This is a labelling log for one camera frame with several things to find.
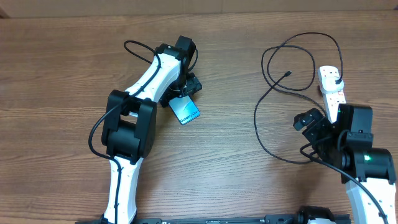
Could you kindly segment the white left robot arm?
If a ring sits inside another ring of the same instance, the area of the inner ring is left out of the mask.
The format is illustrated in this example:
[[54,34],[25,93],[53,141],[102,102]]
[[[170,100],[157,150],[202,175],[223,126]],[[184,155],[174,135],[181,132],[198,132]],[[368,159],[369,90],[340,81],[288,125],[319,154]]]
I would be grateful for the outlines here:
[[140,79],[124,91],[113,90],[105,114],[101,142],[111,166],[109,200],[99,223],[133,223],[137,214],[139,171],[155,140],[157,107],[170,107],[180,124],[199,117],[192,95],[202,84],[192,72],[198,50],[191,38],[152,50],[153,60]]

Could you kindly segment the Samsung Galaxy smartphone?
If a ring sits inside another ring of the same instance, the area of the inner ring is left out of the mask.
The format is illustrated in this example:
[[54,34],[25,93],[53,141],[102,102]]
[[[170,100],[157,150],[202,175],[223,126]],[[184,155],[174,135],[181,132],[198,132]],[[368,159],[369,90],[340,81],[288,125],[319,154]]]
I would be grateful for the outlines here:
[[169,101],[169,106],[181,125],[191,122],[200,115],[200,110],[194,104],[190,96],[174,98]]

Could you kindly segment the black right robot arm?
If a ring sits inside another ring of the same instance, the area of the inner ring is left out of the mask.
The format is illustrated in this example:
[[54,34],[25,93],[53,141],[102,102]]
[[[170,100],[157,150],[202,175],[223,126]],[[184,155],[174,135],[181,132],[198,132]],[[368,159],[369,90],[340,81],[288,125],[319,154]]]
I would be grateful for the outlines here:
[[300,153],[341,176],[355,223],[396,223],[396,171],[391,153],[373,147],[370,106],[340,104],[331,123],[312,108],[295,116],[293,127],[308,140]]

